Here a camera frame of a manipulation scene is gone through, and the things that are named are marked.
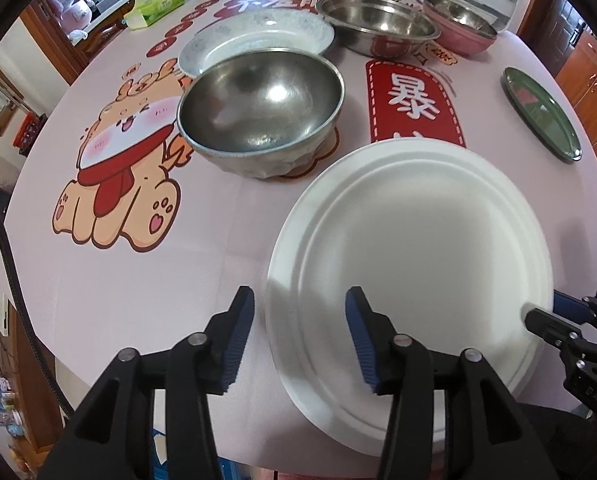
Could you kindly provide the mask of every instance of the round table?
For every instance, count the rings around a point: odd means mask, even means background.
[[[316,1],[186,0],[151,27],[121,33],[51,115],[22,169],[6,227],[38,336],[88,384],[121,348],[171,348],[225,310],[239,285],[251,286],[257,312],[238,379],[225,396],[210,399],[219,455],[285,472],[369,477],[377,458],[333,441],[291,402],[272,362],[263,311],[274,243],[300,194],[332,162],[378,140],[370,60],[338,44],[327,54],[347,87],[338,136],[293,178],[224,173],[192,153],[170,125],[190,83],[176,57],[195,32],[248,9],[313,11]],[[458,137],[527,197],[547,237],[555,287],[578,297],[597,290],[597,159],[534,54],[505,32],[471,59],[431,44],[405,62],[412,65],[407,70],[422,66],[440,82]],[[562,163],[525,126],[501,88],[506,66],[530,74],[563,106],[581,138],[580,162]],[[165,125],[158,120],[163,116]],[[96,136],[112,124],[135,132],[131,149],[117,145],[124,140]],[[2,264],[0,283],[6,283]],[[520,398],[572,408],[577,402],[562,380],[557,352],[546,348]],[[157,396],[160,430],[163,420],[163,396]]]

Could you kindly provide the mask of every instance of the green plate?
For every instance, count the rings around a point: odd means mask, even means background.
[[[559,104],[526,73],[508,66],[502,75],[507,97],[532,131],[562,160],[581,160],[581,143]]]

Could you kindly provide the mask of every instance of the white paper plate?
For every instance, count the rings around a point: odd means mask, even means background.
[[[322,54],[334,29],[320,16],[296,9],[259,9],[231,16],[199,30],[182,49],[181,70],[198,77],[228,57],[260,48],[293,48]]]
[[[324,171],[278,236],[266,324],[297,407],[370,455],[381,452],[392,398],[363,382],[344,315],[353,285],[427,348],[480,349],[512,392],[539,345],[521,311],[552,309],[552,267],[536,216],[484,158],[440,140],[394,139]],[[444,426],[436,392],[436,449]]]

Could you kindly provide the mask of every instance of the red label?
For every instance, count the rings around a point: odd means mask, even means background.
[[[176,27],[171,28],[170,30],[165,32],[165,38],[169,38],[172,36],[176,36],[177,34],[180,34],[183,30],[190,28],[193,24],[194,22],[181,22],[178,25],[176,25]]]
[[[147,51],[147,57],[154,57],[162,54],[171,47],[174,43],[176,43],[176,36],[171,36],[169,38],[165,38],[163,41],[159,41],[156,43],[152,48]]]
[[[185,16],[181,18],[181,22],[190,22],[191,20],[195,20],[196,18],[200,18],[206,12],[208,12],[208,10],[202,7],[200,9],[193,10],[189,14],[185,14]]]
[[[201,4],[198,4],[196,7],[194,7],[195,9],[207,9],[208,7],[211,7],[214,4],[217,4],[219,2],[219,0],[208,0],[206,2],[203,2]]]
[[[365,68],[371,142],[431,137],[465,147],[454,107],[434,75],[391,61],[372,60]]]
[[[229,0],[216,14],[222,20],[252,9],[299,9],[316,13],[318,0]]]

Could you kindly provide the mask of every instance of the bowl rim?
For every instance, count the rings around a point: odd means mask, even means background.
[[[336,105],[336,108],[334,108],[334,111],[331,113],[331,115],[329,115],[327,120],[324,121],[318,128],[316,128],[307,137],[302,137],[300,139],[292,140],[291,142],[288,142],[281,146],[275,146],[274,148],[267,148],[266,150],[257,150],[255,152],[224,152],[222,150],[215,150],[214,148],[209,148],[209,147],[197,142],[196,140],[192,139],[187,134],[187,132],[185,132],[185,129],[182,127],[182,121],[181,121],[182,106],[183,106],[185,100],[188,98],[192,89],[197,85],[197,83],[204,76],[206,76],[207,74],[210,74],[213,70],[217,70],[218,67],[223,65],[223,63],[229,62],[229,61],[231,61],[233,59],[237,59],[239,57],[251,56],[252,54],[261,54],[263,52],[288,52],[290,54],[298,54],[299,56],[311,57],[312,59],[315,59],[316,61],[323,63],[327,68],[329,68],[329,70],[331,70],[334,73],[334,75],[338,78],[338,81],[340,84],[341,95],[339,96],[339,101]],[[319,132],[322,132],[325,128],[329,128],[331,126],[331,124],[336,120],[338,115],[340,114],[341,108],[342,108],[342,103],[343,103],[344,99],[345,99],[345,81],[343,79],[341,71],[338,70],[338,68],[336,68],[336,65],[334,63],[332,63],[328,59],[325,59],[325,57],[319,56],[318,54],[311,54],[310,52],[304,52],[304,51],[298,50],[296,48],[280,48],[280,47],[259,48],[256,50],[250,50],[248,52],[243,52],[242,54],[237,54],[236,56],[228,57],[228,58],[220,61],[219,63],[212,65],[210,68],[205,70],[205,72],[203,72],[197,79],[195,79],[194,82],[183,92],[183,95],[181,96],[181,100],[178,103],[178,106],[176,108],[176,126],[178,127],[179,134],[181,134],[181,136],[185,140],[187,140],[187,142],[199,153],[207,153],[208,155],[220,156],[222,158],[250,158],[253,156],[267,155],[268,153],[280,152],[281,150],[285,150],[287,148],[290,148],[291,146],[296,146],[297,144],[304,142],[304,140],[310,139],[311,137],[315,136]]]
[[[456,23],[456,25],[459,25],[460,27],[463,27],[465,30],[470,30],[471,32],[473,32],[474,34],[482,37],[482,38],[487,38],[488,40],[495,40],[496,38],[498,38],[498,32],[496,31],[495,28],[493,28],[491,26],[490,23],[487,22],[487,20],[485,20],[484,18],[482,18],[481,16],[479,16],[478,14],[476,14],[475,12],[473,12],[473,10],[468,9],[466,6],[462,6],[461,4],[455,2],[454,0],[443,0],[444,2],[449,2],[451,4],[457,5],[459,7],[463,7],[467,12],[470,12],[471,14],[473,14],[474,16],[478,17],[480,20],[483,20],[483,22],[487,23],[487,25],[489,26],[489,28],[493,31],[493,34],[489,33],[489,32],[484,32],[478,28],[473,28],[470,27],[469,25],[466,25],[465,23],[461,23],[459,22],[454,16],[448,16],[446,15],[444,12],[440,12],[440,10],[438,10],[435,6],[435,4],[433,4],[431,2],[431,0],[423,0],[423,8],[424,9],[431,9],[433,12],[435,12],[436,14],[438,14],[439,16],[441,16],[442,18],[444,18],[445,20],[448,20],[448,22],[451,23]]]
[[[404,36],[402,34],[386,33],[386,32],[383,32],[382,30],[373,30],[372,28],[360,27],[359,25],[354,25],[353,23],[343,22],[342,20],[339,20],[338,18],[335,18],[331,14],[326,12],[326,10],[323,9],[323,4],[328,1],[330,1],[330,0],[318,0],[316,2],[316,10],[325,19],[327,19],[334,27],[338,26],[338,27],[350,28],[352,30],[356,30],[357,32],[365,32],[367,34],[374,34],[376,36],[382,36],[384,38],[393,38],[396,41],[403,41],[403,40],[429,41],[429,40],[436,40],[440,36],[440,28],[438,28],[438,25],[427,14],[422,12],[422,10],[412,9],[411,7],[405,6],[402,3],[397,2],[395,0],[379,0],[379,1],[381,1],[382,3],[389,4],[390,6],[393,6],[393,7],[398,7],[399,10],[404,10],[405,14],[418,15],[421,18],[424,18],[433,27],[434,32],[427,36]]]
[[[189,40],[185,44],[185,46],[181,50],[181,53],[178,55],[179,68],[183,71],[183,73],[185,75],[193,77],[194,79],[200,77],[200,75],[203,72],[206,72],[207,70],[209,70],[211,68],[211,67],[209,67],[209,68],[206,68],[205,70],[200,70],[200,64],[197,63],[197,67],[195,67],[196,70],[192,71],[192,70],[189,70],[188,67],[183,67],[180,63],[180,60],[181,60],[182,54],[185,51],[185,49],[187,49],[190,45],[194,44],[195,41],[202,40],[208,34],[216,34],[218,25],[225,25],[226,23],[236,23],[236,22],[239,22],[240,20],[243,20],[244,17],[250,18],[250,17],[256,16],[257,14],[265,14],[265,13],[276,14],[276,12],[288,12],[288,11],[290,11],[290,13],[294,14],[295,16],[298,16],[300,13],[301,16],[305,16],[306,20],[317,19],[317,20],[321,20],[323,23],[325,23],[325,25],[331,29],[331,39],[329,40],[329,43],[320,52],[318,52],[318,54],[323,54],[324,52],[327,51],[327,49],[329,49],[329,47],[331,47],[331,44],[334,42],[334,39],[335,39],[335,31],[333,30],[331,23],[325,22],[325,20],[323,20],[323,17],[318,14],[314,14],[312,12],[303,12],[299,9],[290,9],[287,7],[278,7],[278,8],[269,8],[269,9],[253,9],[253,10],[249,10],[248,12],[242,12],[240,14],[235,14],[233,16],[229,16],[228,18],[224,18],[222,20],[212,22],[209,25],[206,25],[205,27],[201,28],[191,38],[191,40]]]

